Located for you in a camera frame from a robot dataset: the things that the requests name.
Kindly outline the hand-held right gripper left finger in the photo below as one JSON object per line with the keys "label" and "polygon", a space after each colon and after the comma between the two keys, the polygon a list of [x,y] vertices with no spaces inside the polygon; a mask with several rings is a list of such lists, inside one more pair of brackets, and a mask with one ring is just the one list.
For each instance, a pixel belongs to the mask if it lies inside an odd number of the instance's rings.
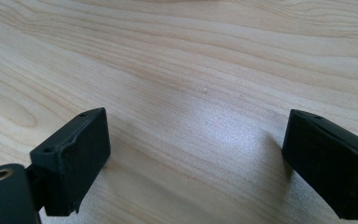
{"label": "hand-held right gripper left finger", "polygon": [[53,217],[77,212],[110,154],[106,110],[75,116],[30,153],[35,177],[45,184],[38,204]]}

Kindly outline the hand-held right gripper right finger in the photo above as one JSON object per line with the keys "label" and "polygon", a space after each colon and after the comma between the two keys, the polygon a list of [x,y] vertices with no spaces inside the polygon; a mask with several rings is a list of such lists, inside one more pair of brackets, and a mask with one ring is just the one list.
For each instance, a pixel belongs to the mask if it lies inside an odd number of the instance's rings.
{"label": "hand-held right gripper right finger", "polygon": [[321,116],[293,109],[282,156],[338,217],[358,220],[356,134]]}

